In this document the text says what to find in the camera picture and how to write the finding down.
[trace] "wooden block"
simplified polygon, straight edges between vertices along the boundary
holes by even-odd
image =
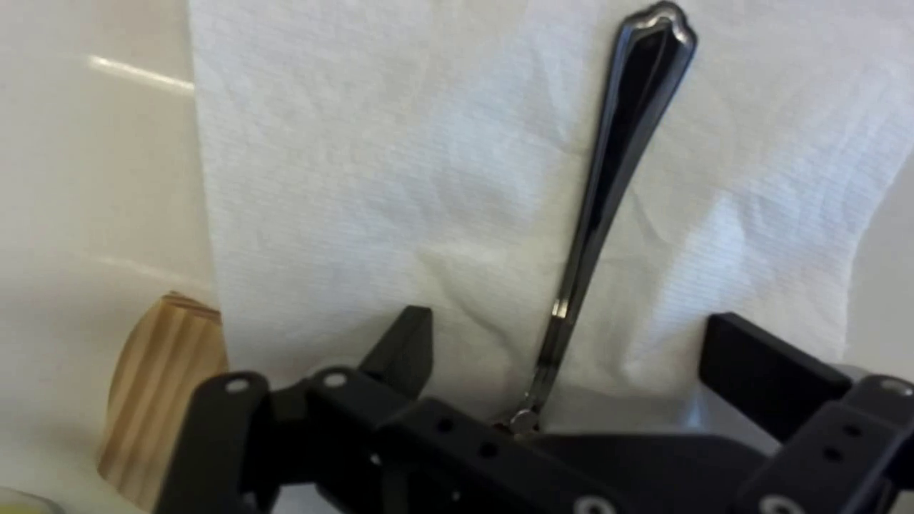
[[[101,476],[151,510],[195,389],[225,369],[221,312],[183,293],[148,309],[112,379]]]

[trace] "white surface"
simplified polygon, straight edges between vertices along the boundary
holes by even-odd
[[[423,302],[431,392],[505,408],[562,270],[609,33],[633,6],[192,3],[235,363],[292,382]],[[910,153],[910,3],[685,12],[702,45],[620,209],[562,392],[683,398],[709,312],[839,359],[859,233]]]
[[[133,510],[93,475],[128,328],[213,298],[183,9],[0,0],[0,486],[76,514]]]

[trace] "paper towel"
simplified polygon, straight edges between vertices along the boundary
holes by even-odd
[[[431,392],[530,379],[618,23],[606,0],[195,0],[231,363],[358,363],[408,302]],[[910,153],[914,3],[683,3],[699,48],[603,249],[559,392],[683,398],[712,312],[839,359],[856,239]]]

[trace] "black plastic part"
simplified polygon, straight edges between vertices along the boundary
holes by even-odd
[[[892,465],[910,443],[914,398],[885,389],[885,379],[914,395],[893,376],[865,376],[845,400],[822,406],[746,486],[740,510],[788,497],[806,514],[856,514],[893,497]]]
[[[543,438],[530,446],[625,490],[636,510],[728,510],[766,463],[720,438]]]
[[[269,386],[259,375],[206,379],[189,406],[153,510],[269,510],[281,483],[256,465],[265,452],[253,430],[256,419],[265,416],[265,400]]]
[[[391,353],[412,349],[425,320],[408,312],[379,346]],[[772,353],[788,353],[779,369],[788,369],[795,386],[843,386],[839,375],[808,366],[808,358],[740,316],[712,323],[709,363],[753,375],[772,366]],[[386,363],[382,376],[423,376],[428,359],[373,363]],[[783,392],[766,376],[733,376],[740,369],[709,370],[706,379],[718,389],[736,382]],[[326,369],[273,395],[256,375],[213,376],[198,389],[186,413],[158,514],[271,510],[285,483],[313,483],[352,514],[578,514],[588,505],[613,514],[756,514],[772,497],[806,514],[883,514],[910,486],[914,386],[897,376],[865,376],[848,395],[816,395],[820,406],[799,395],[812,408],[803,422],[795,408],[756,412],[773,425],[799,422],[773,458],[723,438],[513,439],[445,402],[416,402],[413,395],[361,369]]]
[[[362,359],[361,370],[406,398],[419,398],[435,366],[431,320],[431,309],[408,306]]]
[[[736,315],[709,320],[699,379],[776,439],[855,386]]]

